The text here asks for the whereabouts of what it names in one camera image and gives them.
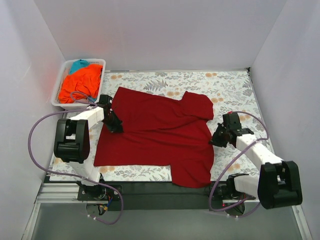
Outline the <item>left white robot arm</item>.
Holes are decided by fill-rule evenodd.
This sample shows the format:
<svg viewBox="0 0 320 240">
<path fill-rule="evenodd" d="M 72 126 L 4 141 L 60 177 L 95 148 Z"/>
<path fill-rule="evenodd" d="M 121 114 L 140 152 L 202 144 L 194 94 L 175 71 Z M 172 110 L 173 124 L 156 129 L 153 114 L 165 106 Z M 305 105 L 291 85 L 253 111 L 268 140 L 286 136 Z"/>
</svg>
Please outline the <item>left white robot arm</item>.
<svg viewBox="0 0 320 240">
<path fill-rule="evenodd" d="M 122 121 L 113 111 L 112 103 L 113 98 L 103 94 L 96 107 L 88 107 L 71 118 L 61 118 L 56 125 L 54 155 L 82 177 L 77 184 L 94 200 L 106 199 L 108 191 L 101 184 L 104 182 L 102 174 L 92 163 L 85 162 L 91 150 L 90 129 L 102 122 L 110 133 L 123 132 Z"/>
</svg>

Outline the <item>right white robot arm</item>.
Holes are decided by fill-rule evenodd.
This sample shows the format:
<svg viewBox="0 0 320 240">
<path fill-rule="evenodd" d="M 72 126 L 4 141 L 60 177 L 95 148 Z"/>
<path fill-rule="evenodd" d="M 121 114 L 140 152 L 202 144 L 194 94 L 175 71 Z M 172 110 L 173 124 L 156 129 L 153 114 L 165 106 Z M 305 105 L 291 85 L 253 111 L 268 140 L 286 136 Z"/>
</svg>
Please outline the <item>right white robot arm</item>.
<svg viewBox="0 0 320 240">
<path fill-rule="evenodd" d="M 228 112 L 222 118 L 210 143 L 222 148 L 233 145 L 240 151 L 236 158 L 245 155 L 258 169 L 259 177 L 232 174 L 225 185 L 219 186 L 218 181 L 214 183 L 209 198 L 215 195 L 230 197 L 242 204 L 247 197 L 253 197 L 267 210 L 300 205 L 303 194 L 298 165 L 281 159 L 261 144 L 269 137 L 257 138 L 252 130 L 244 128 L 239 111 Z"/>
</svg>

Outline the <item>dark red t-shirt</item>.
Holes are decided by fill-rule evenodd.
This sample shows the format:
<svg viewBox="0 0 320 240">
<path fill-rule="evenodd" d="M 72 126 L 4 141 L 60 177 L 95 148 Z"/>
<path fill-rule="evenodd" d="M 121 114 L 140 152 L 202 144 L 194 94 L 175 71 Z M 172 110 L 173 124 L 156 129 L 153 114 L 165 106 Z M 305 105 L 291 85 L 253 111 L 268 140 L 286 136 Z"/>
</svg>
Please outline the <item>dark red t-shirt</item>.
<svg viewBox="0 0 320 240">
<path fill-rule="evenodd" d="M 211 182 L 214 149 L 208 121 L 213 103 L 185 92 L 180 100 L 119 87 L 112 110 L 123 131 L 101 130 L 94 166 L 169 166 L 172 182 L 202 188 Z"/>
</svg>

